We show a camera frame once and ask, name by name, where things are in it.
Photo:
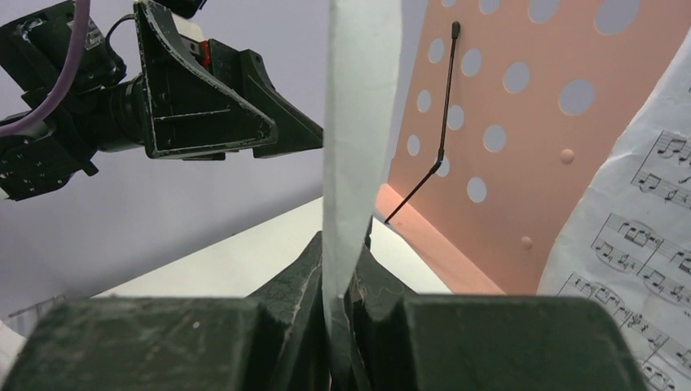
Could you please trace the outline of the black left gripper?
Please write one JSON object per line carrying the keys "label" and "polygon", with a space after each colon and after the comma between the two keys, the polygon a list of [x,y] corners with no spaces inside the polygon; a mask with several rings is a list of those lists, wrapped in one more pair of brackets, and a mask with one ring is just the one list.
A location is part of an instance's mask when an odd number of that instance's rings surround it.
{"label": "black left gripper", "polygon": [[[32,109],[52,90],[66,60],[73,12],[74,3],[62,1],[1,27],[2,69]],[[138,1],[134,16],[142,77],[125,79],[122,57],[90,20],[81,63],[64,99],[36,125],[1,137],[2,199],[58,191],[79,172],[94,176],[97,152],[144,144],[151,159],[221,160],[229,152],[277,141],[275,121],[185,48],[170,9]]]}

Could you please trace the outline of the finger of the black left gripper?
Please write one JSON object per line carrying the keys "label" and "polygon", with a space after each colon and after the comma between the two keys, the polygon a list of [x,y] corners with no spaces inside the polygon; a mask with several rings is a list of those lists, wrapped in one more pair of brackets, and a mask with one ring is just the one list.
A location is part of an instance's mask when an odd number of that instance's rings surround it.
{"label": "finger of the black left gripper", "polygon": [[255,147],[255,158],[268,159],[323,147],[323,128],[276,90],[260,54],[250,49],[238,51],[215,39],[209,39],[208,44],[209,71],[277,126],[276,141]]}

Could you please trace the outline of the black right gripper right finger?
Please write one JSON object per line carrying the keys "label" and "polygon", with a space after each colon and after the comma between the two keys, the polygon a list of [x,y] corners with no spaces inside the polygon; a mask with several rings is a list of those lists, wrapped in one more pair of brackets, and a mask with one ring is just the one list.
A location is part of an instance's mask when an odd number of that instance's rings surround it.
{"label": "black right gripper right finger", "polygon": [[352,389],[643,390],[614,320],[579,297],[422,294],[364,249]]}

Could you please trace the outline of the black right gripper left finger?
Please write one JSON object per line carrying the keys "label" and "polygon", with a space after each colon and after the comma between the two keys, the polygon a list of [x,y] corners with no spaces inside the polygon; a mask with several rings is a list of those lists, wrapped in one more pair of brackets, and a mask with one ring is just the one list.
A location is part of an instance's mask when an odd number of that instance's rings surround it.
{"label": "black right gripper left finger", "polygon": [[322,236],[245,298],[67,301],[30,335],[4,390],[327,390]]}

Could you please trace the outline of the sheet music page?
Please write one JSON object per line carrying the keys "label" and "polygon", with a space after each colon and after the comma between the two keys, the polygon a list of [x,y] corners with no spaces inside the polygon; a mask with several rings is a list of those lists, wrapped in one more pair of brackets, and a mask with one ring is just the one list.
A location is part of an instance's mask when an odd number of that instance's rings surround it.
{"label": "sheet music page", "polygon": [[538,291],[599,303],[649,389],[689,389],[689,40],[563,226]]}
{"label": "sheet music page", "polygon": [[385,169],[402,34],[400,1],[329,3],[322,295],[337,390],[350,387],[354,333],[346,295]]}

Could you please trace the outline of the pink folding music stand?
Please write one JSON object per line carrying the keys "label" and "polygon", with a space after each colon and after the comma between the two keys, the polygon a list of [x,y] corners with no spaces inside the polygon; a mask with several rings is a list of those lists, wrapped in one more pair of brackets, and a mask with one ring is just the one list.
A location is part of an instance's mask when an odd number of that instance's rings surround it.
{"label": "pink folding music stand", "polygon": [[533,294],[687,1],[430,1],[377,208],[455,293]]}

